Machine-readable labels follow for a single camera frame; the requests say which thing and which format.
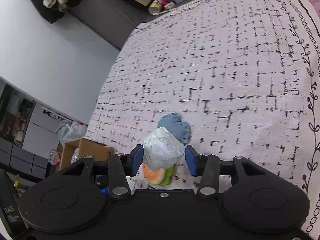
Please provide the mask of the white plastic-wrapped soft bundle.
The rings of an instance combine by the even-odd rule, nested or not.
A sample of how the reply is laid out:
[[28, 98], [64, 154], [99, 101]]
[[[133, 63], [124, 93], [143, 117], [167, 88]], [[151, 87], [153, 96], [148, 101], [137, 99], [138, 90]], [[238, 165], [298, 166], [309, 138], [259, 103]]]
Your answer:
[[174, 166], [184, 156], [185, 146], [164, 127], [145, 137], [142, 145], [144, 163], [154, 172]]

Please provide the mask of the dark grey wardrobe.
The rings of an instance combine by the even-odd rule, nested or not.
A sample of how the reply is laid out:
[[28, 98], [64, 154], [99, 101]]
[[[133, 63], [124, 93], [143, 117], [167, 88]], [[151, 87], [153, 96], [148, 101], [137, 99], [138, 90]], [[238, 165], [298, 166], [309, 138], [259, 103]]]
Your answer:
[[117, 50], [139, 24], [156, 18], [134, 0], [82, 0], [69, 12]]

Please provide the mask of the burger plush toy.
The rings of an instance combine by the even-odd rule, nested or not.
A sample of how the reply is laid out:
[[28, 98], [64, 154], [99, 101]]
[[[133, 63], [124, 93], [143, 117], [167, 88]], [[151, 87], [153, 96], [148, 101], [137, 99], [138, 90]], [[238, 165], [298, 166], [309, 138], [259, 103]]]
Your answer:
[[166, 170], [161, 168], [158, 171], [149, 170], [146, 163], [142, 163], [142, 167], [144, 177], [147, 179], [151, 187], [169, 185], [175, 172], [175, 165]]

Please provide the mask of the patterned white bed cover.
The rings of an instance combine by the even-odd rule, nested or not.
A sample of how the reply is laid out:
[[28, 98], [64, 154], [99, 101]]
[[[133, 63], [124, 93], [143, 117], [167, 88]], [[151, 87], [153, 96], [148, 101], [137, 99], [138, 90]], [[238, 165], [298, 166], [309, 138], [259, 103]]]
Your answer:
[[251, 159], [310, 200], [319, 237], [319, 16], [308, 0], [194, 0], [129, 36], [86, 138], [129, 153], [178, 113], [190, 144]]

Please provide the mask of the blue denim heart patch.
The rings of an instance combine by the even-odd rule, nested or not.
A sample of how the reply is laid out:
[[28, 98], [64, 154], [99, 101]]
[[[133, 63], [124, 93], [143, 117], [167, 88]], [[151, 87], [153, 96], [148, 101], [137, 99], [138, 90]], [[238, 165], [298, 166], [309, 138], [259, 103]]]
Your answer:
[[158, 128], [166, 128], [179, 142], [186, 145], [190, 141], [190, 125], [178, 113], [170, 113], [160, 118]]

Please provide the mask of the brown cardboard box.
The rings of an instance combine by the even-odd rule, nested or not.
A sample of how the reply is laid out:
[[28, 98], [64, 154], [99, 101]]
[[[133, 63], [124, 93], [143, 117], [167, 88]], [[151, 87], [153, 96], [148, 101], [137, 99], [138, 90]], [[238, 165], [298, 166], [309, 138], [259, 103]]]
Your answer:
[[108, 158], [115, 153], [114, 149], [85, 138], [70, 140], [64, 143], [60, 170], [71, 165], [72, 156], [76, 149], [78, 149], [78, 159], [90, 155], [95, 161], [108, 160]]

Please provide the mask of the blue tissue packet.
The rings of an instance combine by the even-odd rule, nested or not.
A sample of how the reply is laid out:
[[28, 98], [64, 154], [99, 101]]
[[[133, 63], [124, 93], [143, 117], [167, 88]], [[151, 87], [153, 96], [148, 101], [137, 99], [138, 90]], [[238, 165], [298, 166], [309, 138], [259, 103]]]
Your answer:
[[107, 188], [107, 187], [104, 188], [104, 189], [102, 189], [101, 191], [102, 191], [103, 194], [109, 194], [109, 191], [108, 191], [108, 188]]

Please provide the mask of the white plastic bags pile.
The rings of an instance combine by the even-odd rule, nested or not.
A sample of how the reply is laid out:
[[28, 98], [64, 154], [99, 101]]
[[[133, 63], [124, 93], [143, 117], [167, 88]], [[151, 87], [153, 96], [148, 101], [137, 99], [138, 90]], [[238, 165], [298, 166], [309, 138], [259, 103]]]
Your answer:
[[79, 121], [70, 122], [62, 120], [59, 122], [55, 133], [57, 134], [61, 145], [64, 146], [65, 142], [83, 137], [86, 134], [86, 131], [86, 124]]

